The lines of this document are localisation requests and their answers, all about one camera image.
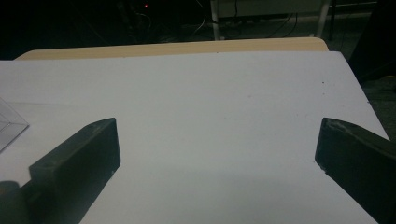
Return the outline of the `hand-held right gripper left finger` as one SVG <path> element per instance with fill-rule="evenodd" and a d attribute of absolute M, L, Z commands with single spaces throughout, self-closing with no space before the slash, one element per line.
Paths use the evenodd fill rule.
<path fill-rule="evenodd" d="M 83 127 L 30 165 L 22 192 L 32 224 L 78 224 L 119 167 L 116 120 Z"/>

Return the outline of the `white metal table frame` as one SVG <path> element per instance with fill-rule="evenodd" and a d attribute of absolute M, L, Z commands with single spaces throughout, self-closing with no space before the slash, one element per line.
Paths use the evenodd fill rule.
<path fill-rule="evenodd" d="M 298 14 L 316 16 L 316 26 L 309 33 L 323 34 L 332 0 L 209 0 L 215 40 L 221 40 L 219 20 L 224 18 Z"/>

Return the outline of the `clear plastic box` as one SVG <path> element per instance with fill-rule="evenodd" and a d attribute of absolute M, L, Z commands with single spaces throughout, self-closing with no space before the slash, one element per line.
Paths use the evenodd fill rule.
<path fill-rule="evenodd" d="M 30 124 L 0 97 L 0 153 L 29 127 Z"/>

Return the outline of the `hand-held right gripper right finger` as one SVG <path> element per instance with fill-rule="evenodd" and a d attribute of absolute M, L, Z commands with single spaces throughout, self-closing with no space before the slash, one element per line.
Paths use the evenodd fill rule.
<path fill-rule="evenodd" d="M 315 161 L 378 224 L 396 224 L 396 144 L 356 124 L 324 118 Z"/>

